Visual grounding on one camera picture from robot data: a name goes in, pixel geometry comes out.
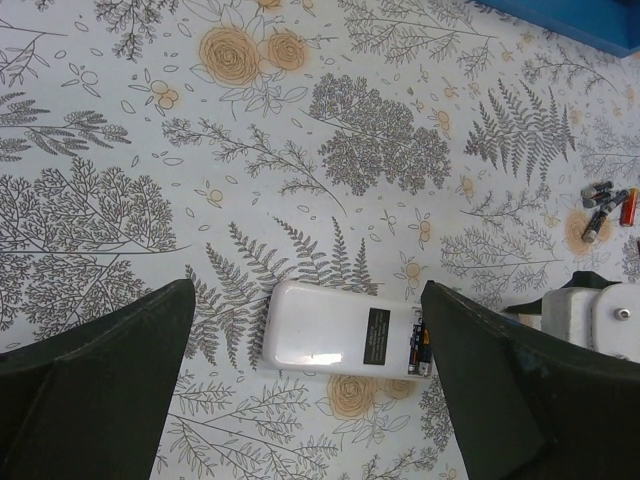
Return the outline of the black battery single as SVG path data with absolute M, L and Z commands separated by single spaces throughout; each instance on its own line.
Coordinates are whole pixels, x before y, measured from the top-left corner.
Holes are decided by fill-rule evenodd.
M 424 323 L 415 324 L 410 340 L 407 373 L 428 377 L 431 374 L 432 350 L 429 331 Z

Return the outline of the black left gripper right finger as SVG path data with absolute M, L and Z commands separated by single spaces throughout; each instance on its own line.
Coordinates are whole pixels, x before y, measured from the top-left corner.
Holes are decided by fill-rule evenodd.
M 469 478 L 638 478 L 637 363 L 521 325 L 435 281 L 421 304 Z

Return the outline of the white remote control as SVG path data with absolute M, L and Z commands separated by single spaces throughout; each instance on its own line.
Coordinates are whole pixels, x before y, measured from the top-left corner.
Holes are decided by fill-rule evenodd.
M 417 381 L 407 373 L 422 308 L 405 301 L 287 280 L 273 290 L 262 358 L 281 370 Z

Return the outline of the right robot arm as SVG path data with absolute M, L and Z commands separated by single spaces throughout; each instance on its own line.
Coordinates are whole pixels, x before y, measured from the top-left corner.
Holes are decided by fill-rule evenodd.
M 562 287 L 503 313 L 557 339 L 621 360 L 639 361 L 639 286 L 576 271 Z

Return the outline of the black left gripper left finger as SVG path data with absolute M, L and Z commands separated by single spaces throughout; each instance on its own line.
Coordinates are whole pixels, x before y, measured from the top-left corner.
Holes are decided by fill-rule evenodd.
M 195 311 L 175 280 L 1 356 L 4 479 L 147 479 Z

